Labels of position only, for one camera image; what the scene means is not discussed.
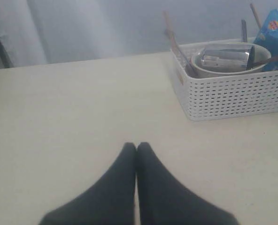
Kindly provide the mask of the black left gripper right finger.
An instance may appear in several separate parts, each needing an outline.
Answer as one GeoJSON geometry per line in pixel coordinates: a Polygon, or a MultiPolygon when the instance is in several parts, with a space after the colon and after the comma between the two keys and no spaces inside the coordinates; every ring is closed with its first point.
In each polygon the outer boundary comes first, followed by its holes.
{"type": "Polygon", "coordinates": [[[137,147],[136,173],[143,225],[237,225],[231,213],[209,203],[180,183],[151,145],[137,147]]]}

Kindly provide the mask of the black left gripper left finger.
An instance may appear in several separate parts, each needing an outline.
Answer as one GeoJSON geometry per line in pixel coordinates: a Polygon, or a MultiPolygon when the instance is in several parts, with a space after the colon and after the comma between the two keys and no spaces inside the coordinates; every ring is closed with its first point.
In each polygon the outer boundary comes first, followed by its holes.
{"type": "Polygon", "coordinates": [[[126,142],[115,162],[84,193],[47,213],[42,225],[134,224],[136,147],[126,142]]]}

